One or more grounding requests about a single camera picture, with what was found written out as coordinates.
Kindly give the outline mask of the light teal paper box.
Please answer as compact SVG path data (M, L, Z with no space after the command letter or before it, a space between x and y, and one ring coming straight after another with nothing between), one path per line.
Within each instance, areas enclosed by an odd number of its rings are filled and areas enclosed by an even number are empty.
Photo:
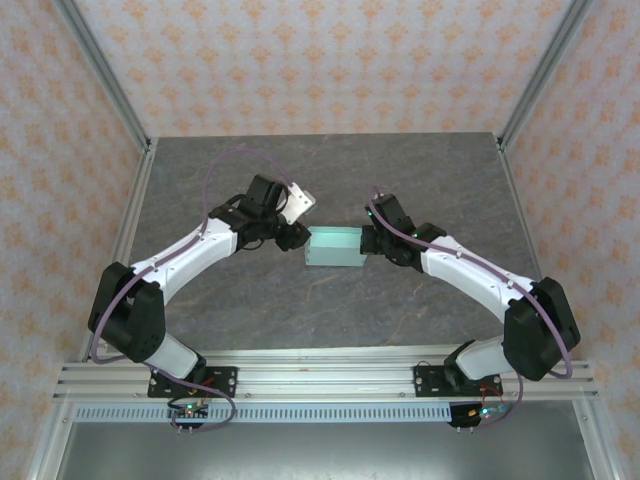
M362 267L366 256L360 253L362 228L311 226L305 245L305 264L314 267Z

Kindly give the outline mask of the grey metal sheet panel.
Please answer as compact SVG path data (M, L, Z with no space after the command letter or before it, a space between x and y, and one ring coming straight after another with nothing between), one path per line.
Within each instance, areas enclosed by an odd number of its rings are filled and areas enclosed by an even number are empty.
M56 480L594 480L581 435L540 423L455 433L443 424L80 423Z

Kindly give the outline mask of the aluminium table side rail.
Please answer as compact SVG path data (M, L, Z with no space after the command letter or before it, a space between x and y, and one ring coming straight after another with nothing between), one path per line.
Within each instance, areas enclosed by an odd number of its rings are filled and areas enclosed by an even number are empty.
M125 208L119 221L116 240L108 263L119 262L125 266L128 266L130 263L131 250L158 142L159 138L153 137L142 150L135 171L134 181L129 190Z
M524 286L521 296L509 302L503 342L505 354L520 373L527 368L551 372L563 362L566 371L561 375L567 376L571 369L570 351L580 342L580 333L562 286L542 276L514 169L509 164L506 148L501 143L497 143L496 148L536 273L536 278Z

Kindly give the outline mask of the aluminium mounting rail beam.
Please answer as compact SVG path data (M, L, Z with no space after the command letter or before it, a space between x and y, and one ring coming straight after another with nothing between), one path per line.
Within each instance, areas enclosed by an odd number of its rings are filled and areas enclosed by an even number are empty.
M409 401L415 365L438 364L439 349L372 347L211 351L209 363L239 370L236 398L246 402ZM141 401L151 374L130 362L67 363L54 399Z

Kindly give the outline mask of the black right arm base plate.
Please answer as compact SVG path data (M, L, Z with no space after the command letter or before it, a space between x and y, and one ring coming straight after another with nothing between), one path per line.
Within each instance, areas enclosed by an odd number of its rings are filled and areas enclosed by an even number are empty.
M501 378L497 375L471 380L455 367L419 363L413 367L413 385L417 397L500 397Z

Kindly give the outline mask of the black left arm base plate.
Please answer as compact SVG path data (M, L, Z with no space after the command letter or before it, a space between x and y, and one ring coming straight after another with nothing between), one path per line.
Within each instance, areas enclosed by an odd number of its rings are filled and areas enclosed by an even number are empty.
M204 366L195 374L187 377L186 381L217 389L234 398L238 372L237 367ZM209 398L211 394L194 387L179 384L160 373L152 373L148 384L147 396L160 399Z

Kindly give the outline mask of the black right board mount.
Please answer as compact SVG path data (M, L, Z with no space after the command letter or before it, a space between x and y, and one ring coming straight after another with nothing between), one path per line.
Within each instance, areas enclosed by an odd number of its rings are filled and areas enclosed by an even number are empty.
M483 405L480 402L454 402L450 404L449 425L457 430L471 429L480 425Z

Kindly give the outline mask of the black board mount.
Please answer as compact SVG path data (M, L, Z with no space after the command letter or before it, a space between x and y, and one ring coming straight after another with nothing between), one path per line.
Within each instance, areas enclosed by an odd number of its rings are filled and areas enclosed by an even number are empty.
M480 425L483 405L480 402L454 402L450 404L449 425L457 430L471 429Z
M201 400L182 401L174 398L167 402L171 426L178 432L187 431L193 434L200 429L209 418L208 406Z

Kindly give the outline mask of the aluminium frame post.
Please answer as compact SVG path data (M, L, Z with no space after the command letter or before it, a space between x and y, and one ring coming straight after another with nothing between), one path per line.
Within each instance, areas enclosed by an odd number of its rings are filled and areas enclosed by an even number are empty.
M571 0L502 132L496 137L500 152L506 152L516 140L593 3L594 0Z
M134 143L146 151L151 143L107 56L76 0L52 0L89 62Z

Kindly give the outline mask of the black left board mount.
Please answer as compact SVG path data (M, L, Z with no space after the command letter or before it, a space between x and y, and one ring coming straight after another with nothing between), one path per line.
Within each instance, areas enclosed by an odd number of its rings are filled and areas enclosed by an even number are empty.
M171 426L178 432L187 431L193 434L200 429L209 418L208 406L201 400L182 401L174 398L167 402Z

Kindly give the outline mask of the aluminium lower frame rail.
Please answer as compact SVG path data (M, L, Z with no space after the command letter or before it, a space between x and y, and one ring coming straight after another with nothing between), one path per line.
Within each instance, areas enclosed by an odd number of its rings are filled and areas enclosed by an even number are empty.
M75 403L55 403L36 443L27 480L56 480L76 414Z
M572 404L594 480L616 480L593 403L582 399Z

